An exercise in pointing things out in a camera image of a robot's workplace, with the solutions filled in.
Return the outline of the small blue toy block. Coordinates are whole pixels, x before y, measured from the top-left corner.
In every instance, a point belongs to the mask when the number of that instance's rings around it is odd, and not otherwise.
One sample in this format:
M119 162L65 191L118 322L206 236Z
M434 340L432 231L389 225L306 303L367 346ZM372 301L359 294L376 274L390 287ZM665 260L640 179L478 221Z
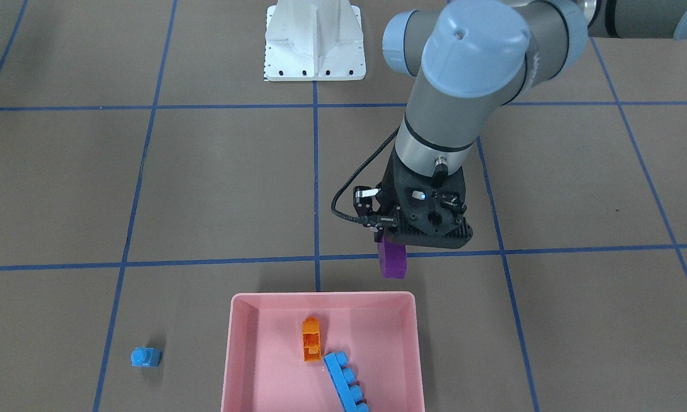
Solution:
M162 350L153 347L135 347L130 355L132 367L157 368L162 358Z

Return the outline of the purple toy block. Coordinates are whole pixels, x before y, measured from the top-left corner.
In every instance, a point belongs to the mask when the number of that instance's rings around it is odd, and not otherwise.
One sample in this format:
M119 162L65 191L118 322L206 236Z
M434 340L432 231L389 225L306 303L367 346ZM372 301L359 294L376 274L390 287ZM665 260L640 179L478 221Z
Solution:
M403 280L408 271L408 255L406 246L392 243L383 237L377 243L378 263L383 279Z

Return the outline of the long blue toy block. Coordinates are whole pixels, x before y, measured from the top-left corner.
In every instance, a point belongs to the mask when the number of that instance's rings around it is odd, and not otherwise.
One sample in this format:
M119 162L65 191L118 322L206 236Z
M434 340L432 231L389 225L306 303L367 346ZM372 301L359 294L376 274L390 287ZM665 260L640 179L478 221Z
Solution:
M332 381L336 396L343 411L370 411L364 401L362 388L359 386L356 374L349 367L349 360L344 351L331 352L323 357L328 375Z

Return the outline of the pink plastic box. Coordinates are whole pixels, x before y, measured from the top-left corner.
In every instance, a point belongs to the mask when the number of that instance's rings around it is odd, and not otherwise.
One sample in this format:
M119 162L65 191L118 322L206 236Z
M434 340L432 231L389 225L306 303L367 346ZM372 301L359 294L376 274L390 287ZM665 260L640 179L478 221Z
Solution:
M406 291L239 293L222 411L424 411Z

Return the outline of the orange toy block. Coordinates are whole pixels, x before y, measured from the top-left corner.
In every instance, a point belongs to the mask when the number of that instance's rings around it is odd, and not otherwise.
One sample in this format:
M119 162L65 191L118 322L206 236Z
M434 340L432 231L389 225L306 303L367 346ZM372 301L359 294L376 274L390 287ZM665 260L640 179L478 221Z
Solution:
M315 316L307 316L301 324L304 362L319 362L323 357L320 322Z

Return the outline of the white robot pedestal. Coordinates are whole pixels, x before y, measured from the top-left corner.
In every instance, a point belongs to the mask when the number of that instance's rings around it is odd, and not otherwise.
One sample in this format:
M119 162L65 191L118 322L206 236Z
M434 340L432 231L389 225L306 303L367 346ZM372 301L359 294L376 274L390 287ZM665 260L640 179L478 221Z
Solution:
M278 1L265 13L263 80L359 81L367 74L362 13L349 1Z

